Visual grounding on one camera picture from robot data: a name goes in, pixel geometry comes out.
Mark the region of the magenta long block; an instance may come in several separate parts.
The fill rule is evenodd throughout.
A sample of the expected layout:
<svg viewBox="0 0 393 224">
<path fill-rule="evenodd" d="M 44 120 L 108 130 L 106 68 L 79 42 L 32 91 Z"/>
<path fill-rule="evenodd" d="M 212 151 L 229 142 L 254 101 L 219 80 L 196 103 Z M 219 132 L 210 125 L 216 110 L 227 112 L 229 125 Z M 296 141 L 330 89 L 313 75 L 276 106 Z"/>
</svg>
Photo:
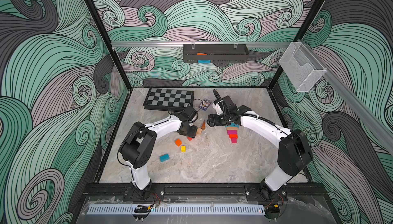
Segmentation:
<svg viewBox="0 0 393 224">
<path fill-rule="evenodd" d="M 237 130 L 227 130 L 228 135 L 237 135 Z"/>
</svg>

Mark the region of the orange cube block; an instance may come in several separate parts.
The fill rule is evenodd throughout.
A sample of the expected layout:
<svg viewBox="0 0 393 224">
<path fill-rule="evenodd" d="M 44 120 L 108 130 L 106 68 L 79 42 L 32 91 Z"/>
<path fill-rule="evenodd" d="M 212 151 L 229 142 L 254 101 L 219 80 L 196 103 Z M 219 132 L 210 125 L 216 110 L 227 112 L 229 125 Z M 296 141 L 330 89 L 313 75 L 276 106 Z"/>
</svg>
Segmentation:
<svg viewBox="0 0 393 224">
<path fill-rule="evenodd" d="M 179 140 L 179 139 L 177 139 L 177 140 L 175 141 L 175 143 L 176 143 L 176 145 L 177 145 L 178 147 L 182 145 L 182 141 Z"/>
</svg>

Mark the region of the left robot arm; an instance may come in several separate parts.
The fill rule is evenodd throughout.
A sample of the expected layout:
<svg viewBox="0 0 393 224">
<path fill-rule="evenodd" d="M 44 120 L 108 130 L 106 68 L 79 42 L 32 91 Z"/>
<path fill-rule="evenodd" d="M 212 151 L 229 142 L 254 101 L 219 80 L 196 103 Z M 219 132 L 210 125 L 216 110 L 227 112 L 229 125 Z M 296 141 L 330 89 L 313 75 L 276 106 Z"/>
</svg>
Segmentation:
<svg viewBox="0 0 393 224">
<path fill-rule="evenodd" d="M 130 169 L 133 187 L 145 193 L 151 186 L 146 164 L 151 157 L 156 140 L 173 132 L 195 138 L 197 131 L 198 128 L 195 125 L 175 115 L 149 124 L 136 122 L 118 150 L 125 165 Z"/>
</svg>

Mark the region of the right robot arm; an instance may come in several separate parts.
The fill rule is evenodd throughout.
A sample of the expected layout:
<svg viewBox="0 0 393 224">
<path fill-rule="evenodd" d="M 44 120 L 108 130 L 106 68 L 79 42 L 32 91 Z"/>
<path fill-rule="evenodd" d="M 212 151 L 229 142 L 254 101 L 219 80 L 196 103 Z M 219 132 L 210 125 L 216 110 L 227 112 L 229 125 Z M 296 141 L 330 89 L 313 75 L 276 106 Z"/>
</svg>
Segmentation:
<svg viewBox="0 0 393 224">
<path fill-rule="evenodd" d="M 297 176 L 314 156 L 305 133 L 291 130 L 259 116 L 247 106 L 236 106 L 229 96 L 221 97 L 213 90 L 215 113 L 208 116 L 210 127 L 238 125 L 248 128 L 268 140 L 278 149 L 277 166 L 261 183 L 261 195 L 272 199 L 282 186 Z"/>
</svg>

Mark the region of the teal small block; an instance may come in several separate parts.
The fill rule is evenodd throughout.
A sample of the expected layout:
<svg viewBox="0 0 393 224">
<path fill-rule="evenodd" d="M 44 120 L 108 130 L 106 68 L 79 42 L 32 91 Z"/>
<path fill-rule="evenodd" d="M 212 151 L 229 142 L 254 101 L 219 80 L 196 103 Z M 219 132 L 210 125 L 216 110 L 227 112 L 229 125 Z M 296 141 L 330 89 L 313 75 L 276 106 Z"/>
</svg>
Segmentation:
<svg viewBox="0 0 393 224">
<path fill-rule="evenodd" d="M 167 153 L 167 154 L 161 155 L 161 156 L 159 157 L 159 159 L 160 159 L 160 162 L 165 162 L 165 161 L 170 160 L 170 156 L 169 156 L 169 154 Z"/>
</svg>

